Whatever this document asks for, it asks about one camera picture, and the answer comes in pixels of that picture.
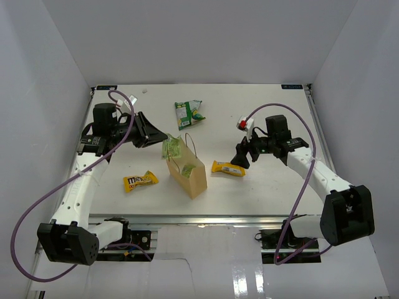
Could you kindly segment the yellow snack bar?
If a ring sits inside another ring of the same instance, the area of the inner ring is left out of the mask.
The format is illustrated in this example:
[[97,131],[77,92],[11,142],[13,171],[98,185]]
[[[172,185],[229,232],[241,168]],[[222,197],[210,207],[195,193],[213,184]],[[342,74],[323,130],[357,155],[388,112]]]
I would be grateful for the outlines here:
[[245,169],[227,162],[213,161],[211,167],[212,173],[225,173],[232,176],[244,177],[246,175]]

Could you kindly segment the green snack packet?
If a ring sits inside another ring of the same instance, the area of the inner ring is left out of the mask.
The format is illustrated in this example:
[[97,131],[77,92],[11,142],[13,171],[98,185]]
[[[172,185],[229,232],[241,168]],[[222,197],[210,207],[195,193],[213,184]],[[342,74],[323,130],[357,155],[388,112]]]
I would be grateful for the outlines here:
[[167,139],[163,140],[162,142],[162,151],[161,151],[161,158],[162,159],[169,159],[169,158],[181,158],[181,136],[174,137],[171,134],[167,134]]
[[181,175],[185,178],[190,178],[192,171],[195,169],[195,165],[192,164],[186,164],[183,166],[183,169],[181,170]]

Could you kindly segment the green chips bag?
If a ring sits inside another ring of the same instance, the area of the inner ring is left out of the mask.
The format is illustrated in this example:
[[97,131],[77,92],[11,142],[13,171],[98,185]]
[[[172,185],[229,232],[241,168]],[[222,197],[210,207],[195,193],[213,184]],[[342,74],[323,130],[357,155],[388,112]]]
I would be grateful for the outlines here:
[[201,100],[174,103],[177,125],[180,131],[206,119],[198,111],[201,104]]

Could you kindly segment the yellow m&m's bag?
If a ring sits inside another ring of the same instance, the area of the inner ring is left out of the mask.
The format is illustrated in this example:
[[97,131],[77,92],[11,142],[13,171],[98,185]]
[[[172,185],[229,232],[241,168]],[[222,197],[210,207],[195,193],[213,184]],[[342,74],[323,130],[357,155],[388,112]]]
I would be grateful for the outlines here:
[[138,186],[150,186],[158,183],[158,178],[151,171],[147,171],[143,176],[128,176],[123,179],[126,193],[131,192]]

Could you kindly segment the brown paper bag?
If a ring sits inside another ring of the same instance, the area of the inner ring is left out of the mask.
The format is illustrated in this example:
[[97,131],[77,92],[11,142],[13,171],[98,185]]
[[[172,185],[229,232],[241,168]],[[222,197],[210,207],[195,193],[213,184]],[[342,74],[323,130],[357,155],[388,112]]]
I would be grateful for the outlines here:
[[[184,139],[181,138],[180,145],[182,157],[166,159],[166,165],[170,175],[183,188],[190,199],[195,199],[208,187],[205,165],[199,159],[195,143],[189,133],[185,133]],[[186,164],[196,166],[190,178],[185,178],[181,175],[181,170]]]

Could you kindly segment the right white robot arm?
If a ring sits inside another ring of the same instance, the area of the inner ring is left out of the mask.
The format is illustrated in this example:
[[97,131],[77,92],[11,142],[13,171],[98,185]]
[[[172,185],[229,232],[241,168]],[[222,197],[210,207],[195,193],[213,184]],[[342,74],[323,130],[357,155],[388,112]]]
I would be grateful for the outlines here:
[[288,229],[281,233],[282,243],[294,249],[304,238],[325,239],[338,246],[375,232],[372,195],[364,185],[355,186],[340,178],[323,162],[312,156],[312,150],[302,138],[294,138],[284,115],[266,118],[267,133],[255,132],[254,120],[242,117],[237,128],[246,133],[236,145],[231,164],[248,169],[250,162],[262,154],[273,154],[295,171],[315,191],[323,203],[320,215],[294,216]]

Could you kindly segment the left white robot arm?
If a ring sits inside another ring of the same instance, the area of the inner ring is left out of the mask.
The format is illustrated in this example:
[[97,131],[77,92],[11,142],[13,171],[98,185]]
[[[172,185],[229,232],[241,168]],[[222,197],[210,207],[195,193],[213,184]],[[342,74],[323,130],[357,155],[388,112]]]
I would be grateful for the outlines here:
[[110,150],[117,144],[133,143],[136,148],[162,142],[167,135],[153,126],[142,112],[126,114],[120,123],[117,108],[112,103],[96,104],[93,122],[88,124],[80,139],[75,159],[76,179],[67,185],[62,202],[50,223],[40,224],[37,236],[51,262],[92,265],[99,250],[114,244],[128,247],[132,233],[128,222],[111,218],[89,226],[89,214],[95,190],[108,168]]

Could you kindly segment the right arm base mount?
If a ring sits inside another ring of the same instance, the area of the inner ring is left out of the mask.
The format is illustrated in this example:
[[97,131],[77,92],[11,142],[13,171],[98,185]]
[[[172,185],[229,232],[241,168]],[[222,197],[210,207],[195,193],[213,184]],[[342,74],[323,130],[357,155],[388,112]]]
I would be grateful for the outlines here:
[[[281,234],[280,229],[262,229],[254,235],[254,240],[259,242],[261,246],[261,257],[264,265],[274,264],[274,254],[277,248],[277,243]],[[288,235],[285,236],[277,260],[283,260],[290,254],[293,254],[297,249],[310,241],[309,238],[292,239],[288,241]],[[319,255],[319,243],[317,241],[310,244],[301,253],[291,258],[287,263],[321,263]]]

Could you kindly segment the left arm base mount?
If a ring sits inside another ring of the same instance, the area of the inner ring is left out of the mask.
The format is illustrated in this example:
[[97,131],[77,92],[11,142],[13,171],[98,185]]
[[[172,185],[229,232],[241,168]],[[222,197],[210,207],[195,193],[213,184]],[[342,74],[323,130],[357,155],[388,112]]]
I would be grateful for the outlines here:
[[151,231],[127,229],[122,238],[112,242],[106,250],[116,252],[126,262],[151,262],[154,253],[151,253]]

